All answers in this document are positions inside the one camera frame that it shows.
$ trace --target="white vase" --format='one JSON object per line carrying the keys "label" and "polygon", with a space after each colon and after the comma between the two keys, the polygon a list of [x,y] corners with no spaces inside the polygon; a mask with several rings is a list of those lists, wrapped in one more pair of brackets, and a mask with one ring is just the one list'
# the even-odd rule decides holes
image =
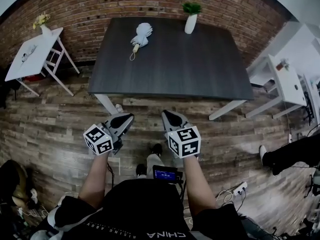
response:
{"label": "white vase", "polygon": [[192,31],[194,31],[197,22],[197,16],[197,14],[194,14],[188,17],[185,23],[184,32],[191,34]]}
{"label": "white vase", "polygon": [[45,24],[40,25],[40,28],[42,30],[42,35],[44,38],[52,37],[52,31]]}

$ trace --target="display screen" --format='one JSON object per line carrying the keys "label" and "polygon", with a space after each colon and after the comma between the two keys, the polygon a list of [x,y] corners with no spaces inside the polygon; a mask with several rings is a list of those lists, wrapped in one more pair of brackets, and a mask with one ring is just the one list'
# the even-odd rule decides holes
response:
{"label": "display screen", "polygon": [[176,180],[176,173],[170,172],[170,171],[155,170],[154,176],[158,180],[169,180],[169,181]]}

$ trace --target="brick wall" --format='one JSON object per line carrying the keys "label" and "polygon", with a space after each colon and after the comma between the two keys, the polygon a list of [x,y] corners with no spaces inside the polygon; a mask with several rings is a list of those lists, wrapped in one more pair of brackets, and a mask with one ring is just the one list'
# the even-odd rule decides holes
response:
{"label": "brick wall", "polygon": [[113,17],[150,16],[186,20],[182,3],[198,2],[198,22],[231,31],[246,64],[256,57],[288,20],[275,0],[24,0],[0,19],[0,66],[15,57],[20,45],[41,33],[32,23],[49,13],[51,29],[64,27],[62,42],[75,61],[95,60]]}

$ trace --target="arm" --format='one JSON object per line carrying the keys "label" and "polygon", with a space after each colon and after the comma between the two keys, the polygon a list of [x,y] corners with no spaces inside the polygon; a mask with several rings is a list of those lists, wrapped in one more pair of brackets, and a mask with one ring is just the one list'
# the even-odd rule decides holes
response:
{"label": "arm", "polygon": [[97,155],[81,188],[78,198],[98,209],[105,197],[108,155]]}
{"label": "arm", "polygon": [[197,158],[192,155],[183,159],[186,191],[191,215],[194,217],[205,209],[216,209],[216,198],[201,170]]}

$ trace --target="potted plant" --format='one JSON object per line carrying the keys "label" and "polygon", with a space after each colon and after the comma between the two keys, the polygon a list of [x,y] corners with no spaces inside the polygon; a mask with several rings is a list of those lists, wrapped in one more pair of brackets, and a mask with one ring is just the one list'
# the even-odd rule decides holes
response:
{"label": "potted plant", "polygon": [[50,15],[45,12],[35,18],[35,22],[33,23],[33,29],[37,26],[40,26],[42,30],[42,34],[45,38],[49,38],[52,36],[51,30],[46,26],[46,22],[50,19]]}
{"label": "potted plant", "polygon": [[191,34],[195,29],[197,22],[197,15],[201,13],[201,5],[196,2],[186,2],[182,5],[185,13],[189,14],[189,17],[185,23],[184,32]]}

